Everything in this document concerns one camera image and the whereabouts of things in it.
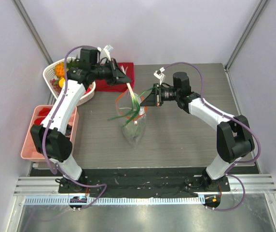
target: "clear plastic vase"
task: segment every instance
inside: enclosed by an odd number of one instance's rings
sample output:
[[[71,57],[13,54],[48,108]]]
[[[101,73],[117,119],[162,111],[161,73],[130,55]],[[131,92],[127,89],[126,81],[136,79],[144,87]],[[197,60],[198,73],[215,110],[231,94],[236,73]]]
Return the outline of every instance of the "clear plastic vase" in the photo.
[[[137,93],[135,93],[135,97],[140,104],[142,100]],[[117,115],[123,116],[118,118],[118,120],[124,137],[133,147],[137,146],[145,130],[147,107],[141,107],[138,115],[130,120],[133,113],[129,114],[129,112],[133,109],[133,103],[128,90],[118,97],[115,107]]]

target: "pink tray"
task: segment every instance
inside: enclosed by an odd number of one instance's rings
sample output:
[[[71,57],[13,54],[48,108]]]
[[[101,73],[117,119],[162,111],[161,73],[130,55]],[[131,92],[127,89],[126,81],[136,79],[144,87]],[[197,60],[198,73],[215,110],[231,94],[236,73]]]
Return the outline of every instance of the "pink tray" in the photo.
[[[38,116],[38,114],[39,114],[39,112],[42,108],[51,109],[52,105],[39,105],[35,108],[30,126],[28,127],[28,133],[27,133],[27,136],[26,136],[26,139],[24,141],[22,151],[21,151],[21,158],[26,159],[26,160],[30,160],[30,161],[33,161],[33,162],[45,162],[45,157],[41,153],[38,153],[36,151],[36,148],[35,148],[35,145],[33,143],[31,133],[30,133],[30,130],[31,130],[32,125],[34,124],[34,121],[37,118],[44,117],[44,116]],[[79,114],[78,114],[78,111],[77,111],[77,107],[75,107],[73,113],[70,116],[69,123],[68,123],[69,125],[72,126],[72,130],[71,130],[69,140],[72,143],[73,149],[74,149],[74,145],[75,145],[76,132],[77,132],[77,127],[78,127],[78,120],[79,120]]]

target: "woven plastic basket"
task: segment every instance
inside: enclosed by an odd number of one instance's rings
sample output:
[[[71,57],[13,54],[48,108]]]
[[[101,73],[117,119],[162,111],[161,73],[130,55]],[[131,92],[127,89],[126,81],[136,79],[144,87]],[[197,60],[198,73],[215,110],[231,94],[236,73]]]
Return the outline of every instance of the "woven plastic basket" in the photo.
[[[70,60],[70,59],[75,59],[75,57],[68,57],[67,60]],[[54,62],[53,64],[49,65],[47,68],[44,69],[43,73],[42,73],[42,76],[47,84],[47,86],[49,87],[50,91],[52,92],[53,96],[55,97],[55,99],[57,99],[57,97],[59,96],[58,92],[56,92],[52,85],[50,84],[50,80],[52,79],[57,79],[56,75],[55,75],[55,67],[57,64],[61,63],[61,62],[64,62],[64,59],[61,59],[57,62]],[[77,106],[78,105],[81,105],[85,102],[87,102],[88,100],[90,100],[93,96],[94,96],[94,91],[95,91],[95,87],[96,87],[96,84],[95,82],[93,82],[89,88],[91,89],[90,92],[88,92],[87,94],[84,94],[80,100],[78,101],[77,103]]]

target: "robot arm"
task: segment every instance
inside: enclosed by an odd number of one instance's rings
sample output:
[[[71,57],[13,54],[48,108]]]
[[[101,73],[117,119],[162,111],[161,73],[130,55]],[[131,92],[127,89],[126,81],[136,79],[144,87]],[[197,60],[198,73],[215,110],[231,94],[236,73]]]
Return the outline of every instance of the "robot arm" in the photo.
[[[205,188],[216,188],[229,167],[254,149],[252,135],[222,115],[235,118],[247,126],[248,120],[242,115],[235,117],[227,114],[214,106],[212,108],[218,113],[212,111],[209,103],[202,100],[199,94],[192,92],[189,77],[184,72],[173,74],[173,86],[162,83],[165,76],[160,71],[154,75],[160,79],[161,84],[153,85],[152,92],[141,106],[161,106],[164,101],[176,101],[180,109],[202,119],[216,131],[218,155],[202,173]]]
[[[30,131],[36,150],[43,154],[43,135],[50,124],[45,140],[45,148],[49,160],[58,164],[69,178],[81,184],[86,184],[85,175],[72,156],[72,144],[65,137],[65,131],[69,118],[79,99],[95,80],[104,79],[109,85],[131,82],[120,70],[116,60],[110,57],[111,50],[111,46],[106,46],[103,49],[90,46],[83,47],[80,51],[78,67],[70,68],[67,71],[68,84],[67,86],[63,86],[49,115],[40,126],[33,125]],[[104,58],[106,58],[106,62],[100,64]]]

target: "red object in tray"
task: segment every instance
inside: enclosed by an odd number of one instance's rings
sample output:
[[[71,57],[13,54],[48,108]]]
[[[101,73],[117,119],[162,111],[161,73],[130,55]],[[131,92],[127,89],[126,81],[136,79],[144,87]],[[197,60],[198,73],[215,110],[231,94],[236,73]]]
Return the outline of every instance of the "red object in tray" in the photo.
[[[126,75],[132,80],[130,86],[132,89],[134,88],[135,83],[135,73],[134,73],[134,63],[118,63],[119,67],[123,66]],[[116,85],[116,86],[109,86],[105,80],[96,80],[96,88],[95,91],[102,91],[102,92],[124,92],[127,90],[126,84],[123,85]]]

